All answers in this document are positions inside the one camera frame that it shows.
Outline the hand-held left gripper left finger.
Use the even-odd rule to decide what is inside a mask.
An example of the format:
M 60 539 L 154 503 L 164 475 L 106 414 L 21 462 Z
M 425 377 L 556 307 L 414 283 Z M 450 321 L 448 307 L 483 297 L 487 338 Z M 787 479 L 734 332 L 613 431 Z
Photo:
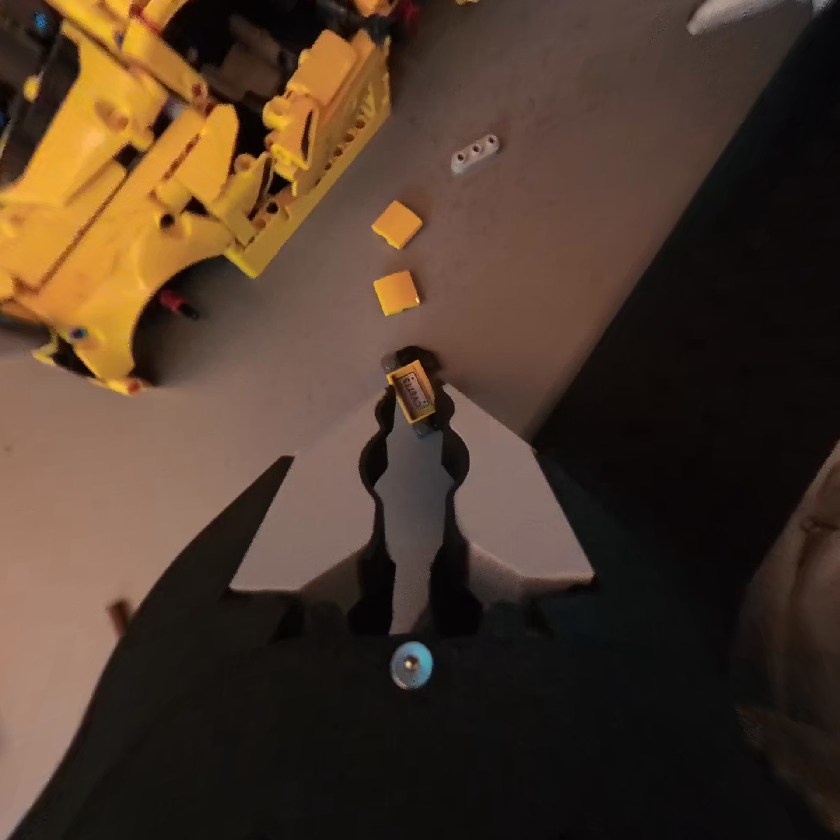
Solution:
M 248 546 L 233 592 L 362 592 L 383 534 L 375 485 L 387 470 L 394 394 L 379 392 L 295 455 Z

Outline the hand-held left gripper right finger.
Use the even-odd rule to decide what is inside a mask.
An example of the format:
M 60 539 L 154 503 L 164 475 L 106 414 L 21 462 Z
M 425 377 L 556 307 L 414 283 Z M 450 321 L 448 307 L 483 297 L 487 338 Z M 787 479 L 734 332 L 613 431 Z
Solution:
M 448 427 L 465 445 L 455 525 L 467 584 L 482 602 L 527 602 L 590 585 L 595 572 L 531 446 L 453 385 Z

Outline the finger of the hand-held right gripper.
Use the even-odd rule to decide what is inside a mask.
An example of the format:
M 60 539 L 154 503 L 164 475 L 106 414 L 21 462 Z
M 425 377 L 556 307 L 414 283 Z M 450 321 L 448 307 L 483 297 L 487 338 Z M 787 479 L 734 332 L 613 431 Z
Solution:
M 703 1 L 689 16 L 686 31 L 689 35 L 704 35 L 789 4 L 805 5 L 816 12 L 815 1 Z

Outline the small yellow black brick assembly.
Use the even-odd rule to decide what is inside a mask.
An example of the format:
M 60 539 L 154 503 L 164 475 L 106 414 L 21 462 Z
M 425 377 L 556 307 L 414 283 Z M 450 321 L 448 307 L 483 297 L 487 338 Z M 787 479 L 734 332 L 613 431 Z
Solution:
M 421 348 L 420 346 L 416 346 L 413 344 L 407 345 L 399 350 L 387 353 L 384 356 L 382 356 L 380 360 L 380 366 L 382 372 L 385 375 L 388 371 L 394 370 L 397 366 L 400 366 L 402 364 L 408 364 L 414 360 L 420 360 L 422 362 L 422 365 L 428 375 L 428 378 L 433 385 L 434 393 L 436 394 L 437 377 L 443 369 L 443 366 L 441 365 L 438 357 L 433 351 L 426 350 L 424 348 Z M 427 423 L 419 424 L 416 426 L 413 426 L 410 423 L 408 424 L 413 429 L 415 435 L 419 438 L 425 438 L 430 434 L 436 432 L 438 430 L 437 406 L 435 415 L 433 415 Z

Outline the yellow curved slope piece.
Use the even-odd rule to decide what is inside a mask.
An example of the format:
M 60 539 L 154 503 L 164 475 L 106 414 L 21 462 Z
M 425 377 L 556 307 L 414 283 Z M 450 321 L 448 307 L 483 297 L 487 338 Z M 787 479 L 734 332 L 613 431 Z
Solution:
M 371 230 L 390 247 L 402 250 L 419 233 L 423 225 L 423 219 L 411 208 L 394 200 L 374 220 Z
M 372 286 L 381 310 L 386 317 L 395 316 L 422 304 L 420 293 L 410 270 L 400 270 L 381 277 L 374 280 Z

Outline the grey desk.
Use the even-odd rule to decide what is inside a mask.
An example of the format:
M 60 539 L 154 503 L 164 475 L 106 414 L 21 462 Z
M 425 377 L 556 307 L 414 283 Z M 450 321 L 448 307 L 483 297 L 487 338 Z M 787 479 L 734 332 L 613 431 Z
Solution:
M 392 52 L 393 112 L 258 280 L 221 259 L 163 317 L 160 385 L 124 397 L 2 352 L 2 838 L 70 745 L 138 605 L 280 456 L 419 344 L 514 432 L 581 368 L 812 11 L 704 35 L 698 2 L 427 2 Z M 451 155 L 494 133 L 463 175 Z M 403 248 L 371 226 L 398 200 Z M 386 317 L 373 282 L 410 270 Z

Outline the light grey holed beam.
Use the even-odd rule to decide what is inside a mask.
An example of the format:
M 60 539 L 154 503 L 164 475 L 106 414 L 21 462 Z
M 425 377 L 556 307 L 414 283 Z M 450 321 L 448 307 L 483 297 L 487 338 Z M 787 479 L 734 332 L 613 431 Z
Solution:
M 498 154 L 500 149 L 498 136 L 494 133 L 486 134 L 451 155 L 451 172 L 453 175 L 463 175 Z

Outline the yellow toy brick car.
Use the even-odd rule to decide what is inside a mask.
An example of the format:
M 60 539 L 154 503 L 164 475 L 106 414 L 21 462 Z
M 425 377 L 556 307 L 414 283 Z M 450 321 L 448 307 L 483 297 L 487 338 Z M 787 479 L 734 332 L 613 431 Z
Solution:
M 411 2 L 2 2 L 2 327 L 132 395 L 183 271 L 257 278 L 392 111 Z

